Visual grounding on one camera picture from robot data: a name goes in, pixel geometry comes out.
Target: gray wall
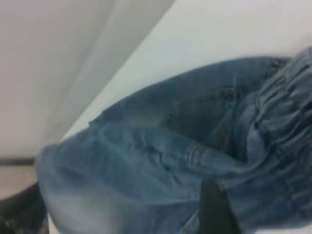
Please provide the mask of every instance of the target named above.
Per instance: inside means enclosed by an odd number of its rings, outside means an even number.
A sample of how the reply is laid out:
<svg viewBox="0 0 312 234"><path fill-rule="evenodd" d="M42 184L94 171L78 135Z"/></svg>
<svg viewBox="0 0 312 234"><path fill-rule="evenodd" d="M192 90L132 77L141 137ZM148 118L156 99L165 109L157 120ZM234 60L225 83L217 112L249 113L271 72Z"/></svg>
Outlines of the gray wall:
<svg viewBox="0 0 312 234"><path fill-rule="evenodd" d="M59 141L172 1L0 1L0 157Z"/></svg>

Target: white surface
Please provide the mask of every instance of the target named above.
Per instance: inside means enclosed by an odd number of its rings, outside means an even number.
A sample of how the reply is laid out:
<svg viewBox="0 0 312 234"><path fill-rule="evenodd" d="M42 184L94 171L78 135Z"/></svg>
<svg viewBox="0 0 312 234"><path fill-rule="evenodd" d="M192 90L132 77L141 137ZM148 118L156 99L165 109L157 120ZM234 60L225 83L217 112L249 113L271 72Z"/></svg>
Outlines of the white surface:
<svg viewBox="0 0 312 234"><path fill-rule="evenodd" d="M0 0L0 157L59 141L172 1Z"/></svg>
<svg viewBox="0 0 312 234"><path fill-rule="evenodd" d="M66 137L124 96L172 75L236 57L294 55L312 44L311 7L308 0L177 0Z"/></svg>
<svg viewBox="0 0 312 234"><path fill-rule="evenodd" d="M0 199L15 195L37 180L32 166L0 167Z"/></svg>

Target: faded denim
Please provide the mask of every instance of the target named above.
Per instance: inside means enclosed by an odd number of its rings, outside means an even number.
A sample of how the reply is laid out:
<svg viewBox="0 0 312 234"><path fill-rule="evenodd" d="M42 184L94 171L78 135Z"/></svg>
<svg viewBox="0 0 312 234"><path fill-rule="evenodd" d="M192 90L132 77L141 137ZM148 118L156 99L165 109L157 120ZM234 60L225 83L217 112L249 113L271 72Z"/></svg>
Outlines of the faded denim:
<svg viewBox="0 0 312 234"><path fill-rule="evenodd" d="M202 67L119 101L44 148L41 193L63 234L196 234L203 178L245 233L312 220L311 49Z"/></svg>

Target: black object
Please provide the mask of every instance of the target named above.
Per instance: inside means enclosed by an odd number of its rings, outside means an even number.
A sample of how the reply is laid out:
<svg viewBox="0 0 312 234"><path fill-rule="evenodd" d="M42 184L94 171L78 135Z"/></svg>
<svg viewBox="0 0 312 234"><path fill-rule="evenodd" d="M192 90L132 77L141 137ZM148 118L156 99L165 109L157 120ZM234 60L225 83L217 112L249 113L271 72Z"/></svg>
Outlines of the black object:
<svg viewBox="0 0 312 234"><path fill-rule="evenodd" d="M46 213L36 183L21 193L0 200L0 233L37 234Z"/></svg>
<svg viewBox="0 0 312 234"><path fill-rule="evenodd" d="M200 191L199 234L240 234L223 187L203 180Z"/></svg>
<svg viewBox="0 0 312 234"><path fill-rule="evenodd" d="M0 166L32 166L34 163L34 157L0 159Z"/></svg>

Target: jeans pocket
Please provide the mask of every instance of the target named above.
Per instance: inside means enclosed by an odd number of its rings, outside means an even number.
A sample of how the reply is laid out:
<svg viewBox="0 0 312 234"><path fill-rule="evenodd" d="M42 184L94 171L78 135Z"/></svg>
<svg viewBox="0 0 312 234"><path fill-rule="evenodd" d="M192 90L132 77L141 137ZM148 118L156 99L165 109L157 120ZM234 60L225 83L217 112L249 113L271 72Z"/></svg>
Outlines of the jeans pocket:
<svg viewBox="0 0 312 234"><path fill-rule="evenodd" d="M234 88L188 96L173 107L170 119L164 125L176 133L205 143L209 133L223 122L235 102Z"/></svg>

